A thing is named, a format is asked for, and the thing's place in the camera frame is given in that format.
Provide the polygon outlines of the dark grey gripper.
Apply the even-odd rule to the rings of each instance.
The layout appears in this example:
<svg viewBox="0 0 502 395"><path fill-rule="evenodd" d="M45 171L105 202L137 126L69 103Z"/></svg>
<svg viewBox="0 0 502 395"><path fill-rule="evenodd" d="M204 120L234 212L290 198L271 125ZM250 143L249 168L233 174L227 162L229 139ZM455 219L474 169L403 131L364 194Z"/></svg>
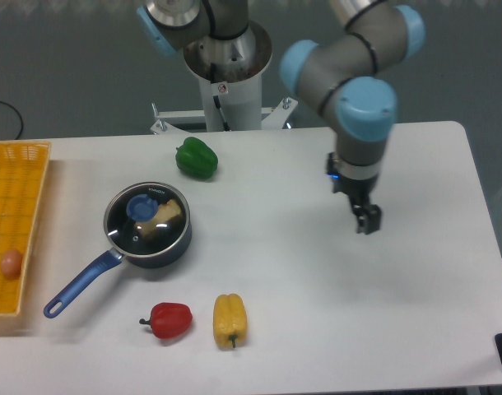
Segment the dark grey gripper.
<svg viewBox="0 0 502 395"><path fill-rule="evenodd" d="M349 197L351 212L356 218L356 233L366 235L380 230L382 210L370 200L379 178L379 163L353 165L331 152L326 162L326 174L332 181L332 191Z"/></svg>

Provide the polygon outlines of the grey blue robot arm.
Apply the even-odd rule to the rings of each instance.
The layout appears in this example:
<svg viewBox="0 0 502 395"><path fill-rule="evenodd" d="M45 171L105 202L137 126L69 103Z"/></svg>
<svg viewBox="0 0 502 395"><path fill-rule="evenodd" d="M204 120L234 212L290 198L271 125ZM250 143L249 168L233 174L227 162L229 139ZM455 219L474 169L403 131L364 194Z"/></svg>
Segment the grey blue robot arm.
<svg viewBox="0 0 502 395"><path fill-rule="evenodd" d="M421 49L425 25L413 8L386 1L336 1L333 8L344 36L328 46L294 43L279 75L334 131L326 171L334 191L348 197L357 230L368 235L381 226L382 211L370 194L397 112L393 88L377 75ZM263 127L261 77L272 42L249 18L248 3L145 1L137 17L158 53L183 53L198 79L209 131Z"/></svg>

